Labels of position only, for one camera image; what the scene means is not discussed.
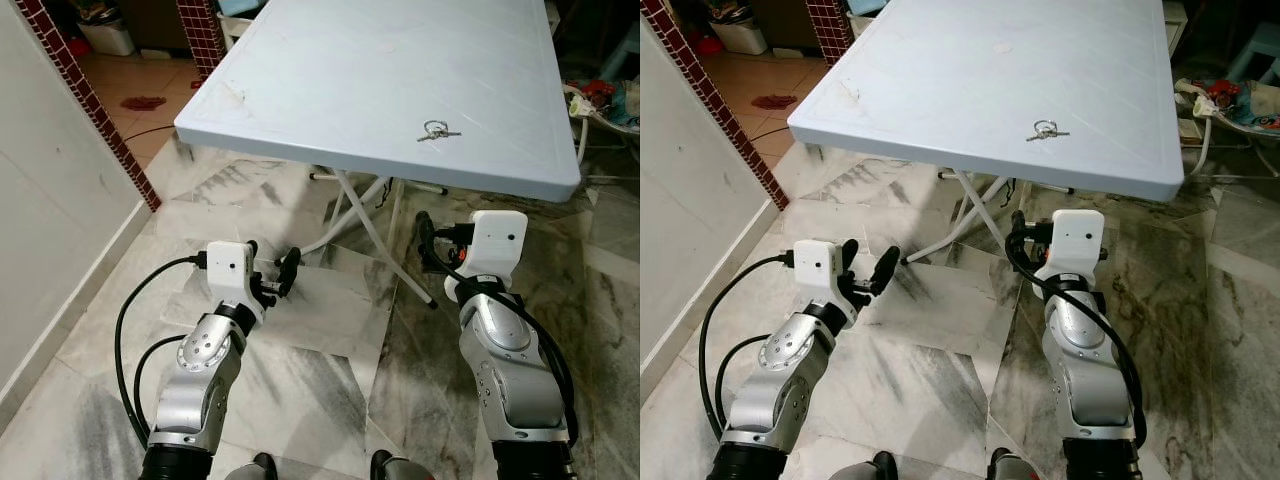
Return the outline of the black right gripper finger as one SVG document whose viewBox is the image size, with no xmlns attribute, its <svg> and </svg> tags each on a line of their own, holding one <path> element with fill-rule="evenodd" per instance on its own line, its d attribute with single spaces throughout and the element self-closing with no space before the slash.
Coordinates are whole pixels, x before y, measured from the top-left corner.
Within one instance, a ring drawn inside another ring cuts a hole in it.
<svg viewBox="0 0 1280 480">
<path fill-rule="evenodd" d="M 435 257 L 435 244 L 433 239 L 434 224 L 430 214 L 425 210 L 420 210 L 413 218 L 413 241 L 415 252 L 419 256 L 419 264 L 424 273 L 435 273 L 436 262 Z"/>
<path fill-rule="evenodd" d="M 1011 215 L 1011 232 L 1006 237 L 1006 256 L 1015 269 L 1027 269 L 1030 259 L 1025 251 L 1027 219 L 1021 210 L 1015 210 Z"/>
</svg>

